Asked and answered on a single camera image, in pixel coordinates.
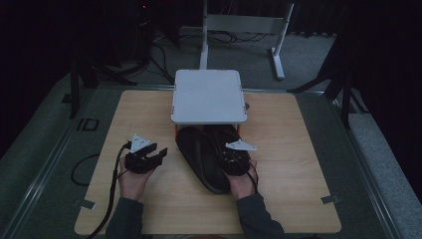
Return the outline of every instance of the gray floor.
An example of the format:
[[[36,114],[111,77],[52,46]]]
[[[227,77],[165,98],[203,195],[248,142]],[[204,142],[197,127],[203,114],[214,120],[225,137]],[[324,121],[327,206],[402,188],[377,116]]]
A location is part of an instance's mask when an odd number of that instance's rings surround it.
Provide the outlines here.
[[[208,68],[239,71],[244,89],[291,89],[317,75],[333,40],[325,36],[308,39],[288,36],[282,49],[286,73],[283,81],[275,79],[269,58],[268,50],[276,41],[274,36],[260,42],[210,44]],[[174,76],[178,69],[198,68],[199,38],[184,39],[181,49],[174,48],[165,39],[157,44],[165,49],[167,69],[171,75]],[[152,55],[162,65],[161,51],[153,48]],[[168,84],[164,78],[152,72],[158,73],[158,69],[150,65],[148,71],[130,78],[139,83],[138,87],[133,88]],[[321,92],[326,84],[322,83],[312,90]],[[61,104],[63,95],[69,92],[69,77],[57,83],[0,161],[0,202],[7,205],[0,208],[2,234],[6,229],[14,228],[17,230],[15,238],[80,238],[73,226],[79,213],[78,202],[84,198],[86,189],[74,185],[70,173],[81,158],[101,151],[113,109],[124,89],[127,88],[102,77],[102,84],[97,90],[83,90],[85,104],[77,118],[71,120],[68,119],[70,106]],[[337,234],[318,236],[388,238],[398,232],[401,238],[422,238],[419,229],[422,224],[421,204],[412,194],[373,118],[361,113],[350,115],[351,130],[345,130],[331,103],[305,95],[298,96],[298,100],[328,187],[341,198],[336,208],[342,230]],[[99,119],[99,129],[76,131],[79,119]],[[333,125],[336,130],[327,130]],[[360,149],[358,153],[354,152],[354,146]],[[363,164],[355,161],[359,157],[364,159]],[[52,163],[52,158],[59,160]],[[50,166],[49,170],[38,174],[46,168],[45,163]],[[94,158],[82,164],[77,178],[88,182],[95,164]],[[365,169],[370,172],[369,178],[359,176],[359,171]],[[36,179],[49,173],[51,177],[49,180],[46,178],[46,186],[38,187],[39,193],[34,194],[33,201],[37,203],[32,207],[20,207],[28,189],[37,187],[33,182],[40,181]],[[375,183],[375,196],[371,194],[374,190],[371,183]],[[377,208],[379,202],[385,204],[389,214],[377,215],[377,212],[383,212]],[[14,215],[24,220],[15,220]],[[7,227],[11,221],[21,222],[21,226]],[[289,235],[292,238],[302,236],[309,235]]]

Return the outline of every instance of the forearm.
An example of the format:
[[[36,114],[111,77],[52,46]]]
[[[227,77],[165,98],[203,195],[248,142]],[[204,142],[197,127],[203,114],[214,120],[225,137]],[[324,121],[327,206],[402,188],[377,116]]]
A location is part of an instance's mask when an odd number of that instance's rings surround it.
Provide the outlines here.
[[[107,239],[140,238],[143,204],[121,197],[105,231]]]
[[[261,194],[236,201],[239,220],[246,238],[285,238],[282,225],[271,218]]]

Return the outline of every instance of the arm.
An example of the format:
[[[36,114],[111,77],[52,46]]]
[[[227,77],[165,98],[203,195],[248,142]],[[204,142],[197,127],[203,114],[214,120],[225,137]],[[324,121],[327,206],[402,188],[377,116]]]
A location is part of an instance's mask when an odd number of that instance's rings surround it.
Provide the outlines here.
[[[119,162],[120,199],[115,208],[112,219],[105,231],[105,237],[113,238],[140,238],[142,230],[143,204],[141,198],[146,182],[154,170],[145,174],[136,174],[127,171],[124,167],[124,158]]]
[[[250,160],[251,168],[248,173],[258,184],[258,175],[255,170],[256,160]],[[256,191],[256,185],[247,175],[230,176],[231,191],[236,199],[239,221],[246,238],[284,238],[285,232],[282,225],[271,218],[264,203],[264,198]]]

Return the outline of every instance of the hand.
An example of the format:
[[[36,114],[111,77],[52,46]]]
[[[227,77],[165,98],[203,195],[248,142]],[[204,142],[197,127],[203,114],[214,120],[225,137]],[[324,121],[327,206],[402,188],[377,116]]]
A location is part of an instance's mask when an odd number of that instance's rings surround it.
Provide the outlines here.
[[[146,181],[149,176],[154,172],[155,168],[147,171],[144,174],[137,174],[128,171],[124,166],[125,158],[120,159],[120,177],[118,178],[118,185],[120,186],[120,196],[140,201],[140,198],[145,190]]]
[[[251,167],[249,168],[249,174],[254,178],[255,183],[258,183],[258,175],[255,170],[257,168],[257,161],[250,159]],[[232,194],[236,200],[255,194],[255,185],[247,173],[241,176],[231,176],[226,174],[230,182]]]

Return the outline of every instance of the light wood surface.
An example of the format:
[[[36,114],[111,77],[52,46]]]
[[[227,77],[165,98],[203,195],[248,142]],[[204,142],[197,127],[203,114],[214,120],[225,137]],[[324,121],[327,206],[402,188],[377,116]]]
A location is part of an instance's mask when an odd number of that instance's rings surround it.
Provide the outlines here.
[[[256,145],[259,191],[268,211],[288,233],[334,233],[340,222],[296,98],[289,94],[245,94],[250,104],[241,137]],[[231,195],[209,192],[176,148],[170,119],[172,92],[126,91],[114,114],[75,230],[90,234],[102,221],[111,173],[120,147],[136,132],[168,154],[150,177],[144,193],[145,234],[241,234]],[[115,203],[118,201],[118,187]]]

